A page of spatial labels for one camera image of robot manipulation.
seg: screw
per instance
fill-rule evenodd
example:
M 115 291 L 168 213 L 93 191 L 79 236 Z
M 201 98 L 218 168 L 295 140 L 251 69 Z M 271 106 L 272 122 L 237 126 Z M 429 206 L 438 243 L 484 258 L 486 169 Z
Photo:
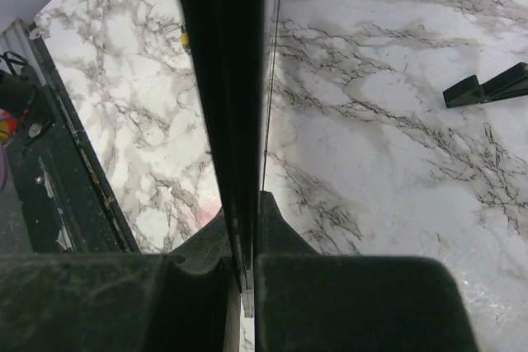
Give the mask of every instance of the screw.
M 42 125 L 40 125 L 39 123 L 34 123 L 30 127 L 30 132 L 29 132 L 30 138 L 34 138 L 36 135 L 40 134 L 41 130 L 42 130 Z

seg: black tool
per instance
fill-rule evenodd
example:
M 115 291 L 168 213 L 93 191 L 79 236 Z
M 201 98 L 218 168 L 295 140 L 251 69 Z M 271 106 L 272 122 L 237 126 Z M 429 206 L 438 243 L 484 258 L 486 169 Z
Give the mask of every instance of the black tool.
M 528 94 L 528 65 L 519 62 L 506 72 L 480 84 L 473 75 L 444 91 L 447 107 L 477 105 Z

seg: silver screw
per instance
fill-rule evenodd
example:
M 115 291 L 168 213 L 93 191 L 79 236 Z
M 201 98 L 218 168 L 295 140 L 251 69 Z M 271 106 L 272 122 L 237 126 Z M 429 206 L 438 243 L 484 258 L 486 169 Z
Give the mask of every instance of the silver screw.
M 29 132 L 30 138 L 34 138 L 36 135 L 40 134 L 41 130 L 42 130 L 42 125 L 40 125 L 39 123 L 34 123 L 30 127 L 30 132 Z

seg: marble surface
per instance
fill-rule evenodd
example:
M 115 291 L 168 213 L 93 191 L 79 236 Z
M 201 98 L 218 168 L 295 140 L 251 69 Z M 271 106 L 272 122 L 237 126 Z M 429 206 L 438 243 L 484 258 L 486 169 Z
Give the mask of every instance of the marble surface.
M 325 254 L 441 260 L 481 350 L 526 350 L 528 97 L 441 93 L 528 60 L 528 0 L 280 1 L 264 185 L 284 217 Z M 37 23 L 142 250 L 179 245 L 219 195 L 176 0 L 53 0 Z
M 265 187 L 318 251 L 456 277 L 481 350 L 528 346 L 528 97 L 442 91 L 528 61 L 528 0 L 281 0 Z

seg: corrugated metal panel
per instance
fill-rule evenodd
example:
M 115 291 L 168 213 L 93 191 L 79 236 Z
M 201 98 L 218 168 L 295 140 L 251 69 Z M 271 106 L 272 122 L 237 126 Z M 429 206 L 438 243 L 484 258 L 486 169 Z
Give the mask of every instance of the corrugated metal panel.
M 39 64 L 36 61 L 33 51 L 31 50 L 30 38 L 27 34 L 26 26 L 22 20 L 15 20 L 1 35 L 0 35 L 0 54 L 7 51 L 19 54 L 20 56 L 27 59 L 29 64 L 36 71 L 39 76 L 40 83 L 45 85 L 44 75 L 39 68 Z M 9 73 L 4 62 L 0 62 L 0 69 Z

